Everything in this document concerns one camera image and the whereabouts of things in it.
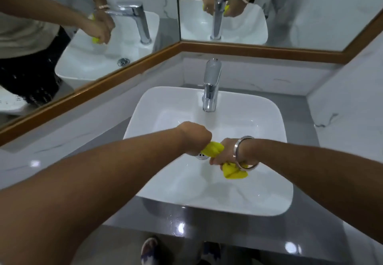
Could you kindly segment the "white ceramic wash basin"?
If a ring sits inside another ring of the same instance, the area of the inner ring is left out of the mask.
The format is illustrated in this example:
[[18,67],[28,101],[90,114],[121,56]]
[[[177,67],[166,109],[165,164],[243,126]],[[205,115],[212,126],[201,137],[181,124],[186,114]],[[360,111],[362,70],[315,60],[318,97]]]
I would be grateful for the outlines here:
[[[201,89],[154,87],[139,100],[124,139],[166,130],[185,121],[205,126],[212,140],[255,138],[287,142],[277,105],[255,95],[219,91],[215,112],[203,111]],[[208,160],[184,155],[157,173],[137,196],[210,210],[276,216],[293,200],[293,184],[264,164],[247,178],[228,180]]]

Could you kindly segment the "chrome basin faucet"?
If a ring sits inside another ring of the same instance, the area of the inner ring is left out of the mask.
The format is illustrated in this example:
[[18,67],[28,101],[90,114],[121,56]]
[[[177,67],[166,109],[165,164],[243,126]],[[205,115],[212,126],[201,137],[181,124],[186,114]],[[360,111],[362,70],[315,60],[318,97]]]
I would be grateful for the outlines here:
[[204,72],[204,94],[202,96],[203,111],[205,112],[216,111],[221,71],[222,62],[219,59],[208,60]]

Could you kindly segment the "person's left shoe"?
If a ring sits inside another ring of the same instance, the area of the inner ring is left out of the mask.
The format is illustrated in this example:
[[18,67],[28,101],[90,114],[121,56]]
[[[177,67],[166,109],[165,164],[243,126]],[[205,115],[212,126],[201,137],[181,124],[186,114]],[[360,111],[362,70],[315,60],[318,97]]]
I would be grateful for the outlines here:
[[148,238],[141,248],[141,265],[160,265],[160,255],[160,246],[157,238]]

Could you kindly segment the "person's right forearm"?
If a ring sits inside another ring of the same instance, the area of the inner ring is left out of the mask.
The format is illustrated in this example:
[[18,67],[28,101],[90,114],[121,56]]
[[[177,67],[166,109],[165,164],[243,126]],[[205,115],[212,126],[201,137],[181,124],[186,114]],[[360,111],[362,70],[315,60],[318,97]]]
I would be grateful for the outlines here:
[[347,224],[383,245],[383,163],[327,148],[246,139],[235,150],[289,180]]

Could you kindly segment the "person's right hand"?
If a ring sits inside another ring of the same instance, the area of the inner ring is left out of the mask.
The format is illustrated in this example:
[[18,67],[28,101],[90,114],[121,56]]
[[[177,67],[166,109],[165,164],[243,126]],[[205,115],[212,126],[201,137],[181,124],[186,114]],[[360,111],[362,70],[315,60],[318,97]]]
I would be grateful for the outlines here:
[[236,157],[236,163],[241,165],[246,165],[246,161],[241,157],[240,151],[237,149],[237,156],[234,152],[238,138],[225,138],[221,144],[224,146],[224,149],[221,153],[230,153]]

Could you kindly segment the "wood framed wall mirror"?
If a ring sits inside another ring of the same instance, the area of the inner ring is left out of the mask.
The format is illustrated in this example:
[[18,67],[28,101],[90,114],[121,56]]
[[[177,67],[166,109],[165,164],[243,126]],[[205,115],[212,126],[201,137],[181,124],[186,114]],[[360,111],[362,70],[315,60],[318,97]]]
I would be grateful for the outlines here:
[[179,0],[184,51],[346,64],[383,32],[383,0],[247,0],[236,17],[215,1]]
[[88,16],[57,0],[0,0],[0,89],[33,109],[53,101],[61,87],[54,69],[70,43],[64,28],[110,41],[118,6],[93,2]]

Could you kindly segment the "person's left hand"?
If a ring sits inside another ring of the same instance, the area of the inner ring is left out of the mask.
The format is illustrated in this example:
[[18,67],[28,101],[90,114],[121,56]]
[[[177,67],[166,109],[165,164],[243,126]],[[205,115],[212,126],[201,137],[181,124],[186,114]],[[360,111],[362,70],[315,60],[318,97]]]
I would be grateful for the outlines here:
[[183,122],[175,130],[180,135],[183,152],[191,156],[200,154],[212,140],[212,132],[194,122]]

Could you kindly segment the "person's left forearm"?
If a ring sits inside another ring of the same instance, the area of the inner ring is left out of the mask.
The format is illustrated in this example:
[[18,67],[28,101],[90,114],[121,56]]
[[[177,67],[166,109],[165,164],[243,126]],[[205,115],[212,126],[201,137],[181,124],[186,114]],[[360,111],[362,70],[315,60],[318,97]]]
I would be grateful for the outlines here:
[[0,264],[70,265],[95,229],[191,150],[202,148],[176,127],[65,158],[0,190]]

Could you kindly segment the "yellow cleaning cloth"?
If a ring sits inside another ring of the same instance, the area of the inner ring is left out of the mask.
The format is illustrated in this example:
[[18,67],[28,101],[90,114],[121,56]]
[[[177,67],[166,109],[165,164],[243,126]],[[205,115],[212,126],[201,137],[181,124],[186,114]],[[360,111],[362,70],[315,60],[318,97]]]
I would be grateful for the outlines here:
[[[211,141],[200,153],[199,156],[215,158],[224,150],[221,143]],[[248,177],[245,170],[240,169],[235,163],[224,163],[222,165],[223,176],[229,180],[239,180]]]

